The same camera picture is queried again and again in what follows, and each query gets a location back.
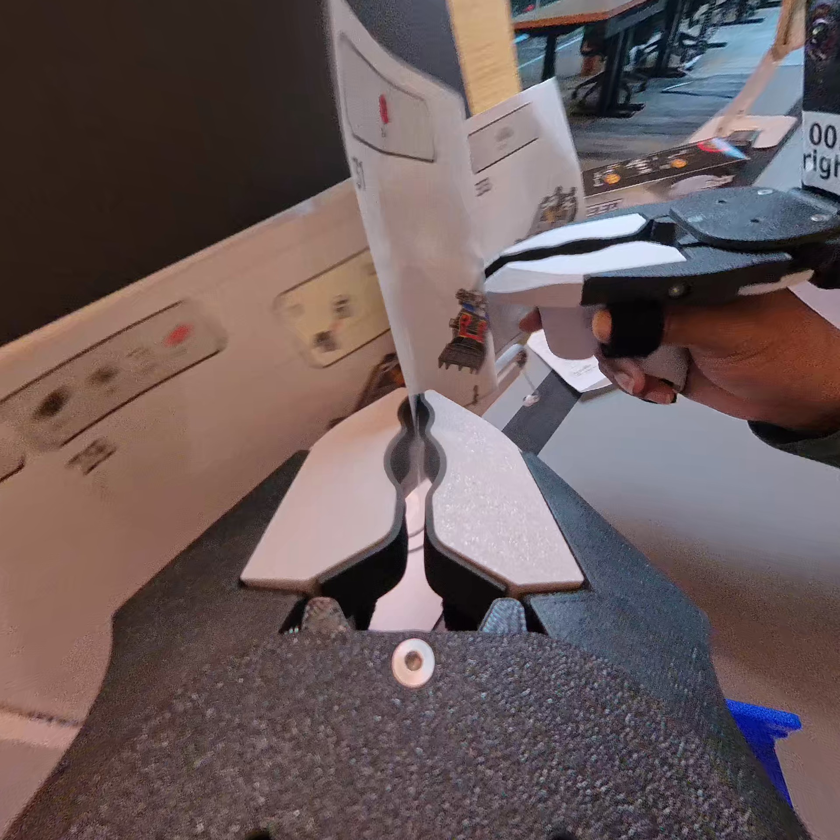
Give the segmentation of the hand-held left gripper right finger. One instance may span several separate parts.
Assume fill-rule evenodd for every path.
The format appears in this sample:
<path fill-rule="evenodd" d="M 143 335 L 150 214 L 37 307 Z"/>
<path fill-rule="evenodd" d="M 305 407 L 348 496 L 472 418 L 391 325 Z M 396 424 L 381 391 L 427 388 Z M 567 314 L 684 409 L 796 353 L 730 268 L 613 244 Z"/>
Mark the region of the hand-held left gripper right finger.
<path fill-rule="evenodd" d="M 482 416 L 421 396 L 425 573 L 444 602 L 572 592 L 585 576 L 524 454 Z"/>

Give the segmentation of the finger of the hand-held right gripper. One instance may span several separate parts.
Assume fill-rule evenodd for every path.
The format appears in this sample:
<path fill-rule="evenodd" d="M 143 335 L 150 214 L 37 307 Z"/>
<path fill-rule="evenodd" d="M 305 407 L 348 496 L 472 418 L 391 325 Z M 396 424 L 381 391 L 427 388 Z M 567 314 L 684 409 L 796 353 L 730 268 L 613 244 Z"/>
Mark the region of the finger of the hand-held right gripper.
<path fill-rule="evenodd" d="M 499 255 L 486 269 L 486 278 L 488 279 L 492 272 L 514 256 L 536 259 L 554 255 L 579 255 L 619 244 L 661 244 L 664 247 L 664 264 L 645 268 L 620 269 L 601 274 L 621 270 L 672 268 L 684 265 L 683 253 L 674 244 L 670 228 L 667 227 L 664 233 L 656 233 L 653 218 L 641 214 L 626 214 L 574 224 L 563 227 L 555 233 L 540 234 L 527 239 Z"/>
<path fill-rule="evenodd" d="M 587 279 L 603 272 L 664 264 L 661 244 L 619 244 L 579 255 L 526 259 L 515 255 L 485 281 L 488 301 L 530 307 L 574 308 Z"/>

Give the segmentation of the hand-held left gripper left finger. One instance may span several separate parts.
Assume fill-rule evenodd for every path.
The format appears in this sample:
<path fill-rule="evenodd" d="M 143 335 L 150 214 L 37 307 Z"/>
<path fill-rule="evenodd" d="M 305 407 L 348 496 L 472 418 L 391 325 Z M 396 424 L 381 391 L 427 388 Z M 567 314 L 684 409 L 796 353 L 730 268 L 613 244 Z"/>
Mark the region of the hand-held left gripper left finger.
<path fill-rule="evenodd" d="M 304 458 L 240 580 L 306 597 L 380 598 L 407 562 L 413 417 L 400 388 L 329 430 Z"/>

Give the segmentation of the lego instruction booklet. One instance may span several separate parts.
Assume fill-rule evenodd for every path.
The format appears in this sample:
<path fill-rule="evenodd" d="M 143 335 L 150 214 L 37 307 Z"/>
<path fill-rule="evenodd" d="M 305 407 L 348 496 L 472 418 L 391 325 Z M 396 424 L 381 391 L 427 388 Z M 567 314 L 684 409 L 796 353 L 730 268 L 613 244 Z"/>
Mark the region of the lego instruction booklet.
<path fill-rule="evenodd" d="M 295 605 L 240 575 L 329 430 L 496 400 L 485 267 L 580 166 L 554 84 L 467 117 L 446 3 L 322 2 L 345 180 L 2 344 L 2 785 L 58 764 L 184 552 Z"/>

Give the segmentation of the blue plastic bin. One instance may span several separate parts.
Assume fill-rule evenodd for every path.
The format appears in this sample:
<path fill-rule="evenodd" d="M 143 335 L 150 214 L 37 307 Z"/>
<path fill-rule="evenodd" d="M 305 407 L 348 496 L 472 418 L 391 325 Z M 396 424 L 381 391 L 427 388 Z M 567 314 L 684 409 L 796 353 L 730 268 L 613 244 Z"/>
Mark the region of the blue plastic bin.
<path fill-rule="evenodd" d="M 773 786 L 792 805 L 787 783 L 776 753 L 776 743 L 802 729 L 800 718 L 789 711 L 727 699 L 729 712 L 760 762 Z"/>

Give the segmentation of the lego set box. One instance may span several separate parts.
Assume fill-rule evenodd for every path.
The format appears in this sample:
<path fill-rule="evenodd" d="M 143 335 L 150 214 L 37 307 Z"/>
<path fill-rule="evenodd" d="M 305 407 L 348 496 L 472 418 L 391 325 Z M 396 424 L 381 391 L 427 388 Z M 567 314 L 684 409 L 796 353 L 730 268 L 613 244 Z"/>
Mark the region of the lego set box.
<path fill-rule="evenodd" d="M 588 205 L 635 206 L 718 189 L 750 161 L 756 129 L 685 143 L 583 173 Z"/>

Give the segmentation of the tan panel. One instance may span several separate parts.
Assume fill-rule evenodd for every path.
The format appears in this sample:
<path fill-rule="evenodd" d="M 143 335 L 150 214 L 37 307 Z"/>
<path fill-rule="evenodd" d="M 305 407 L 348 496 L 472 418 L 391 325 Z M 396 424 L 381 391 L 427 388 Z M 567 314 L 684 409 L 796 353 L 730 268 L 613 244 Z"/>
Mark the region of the tan panel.
<path fill-rule="evenodd" d="M 519 94 L 521 82 L 509 1 L 447 1 L 469 114 Z"/>

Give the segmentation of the wooden background desks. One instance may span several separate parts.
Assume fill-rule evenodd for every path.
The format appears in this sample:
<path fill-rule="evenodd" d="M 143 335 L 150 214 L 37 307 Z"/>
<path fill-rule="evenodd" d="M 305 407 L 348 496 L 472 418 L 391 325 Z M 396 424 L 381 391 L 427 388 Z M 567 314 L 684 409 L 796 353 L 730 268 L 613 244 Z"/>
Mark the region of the wooden background desks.
<path fill-rule="evenodd" d="M 690 69 L 712 49 L 719 28 L 758 25 L 758 8 L 781 2 L 561 1 L 515 2 L 512 19 L 518 43 L 541 40 L 541 81 L 557 78 L 562 38 L 581 34 L 583 60 L 598 71 L 569 93 L 572 111 L 583 117 L 629 119 L 644 109 L 634 96 L 652 80 L 683 83 Z"/>

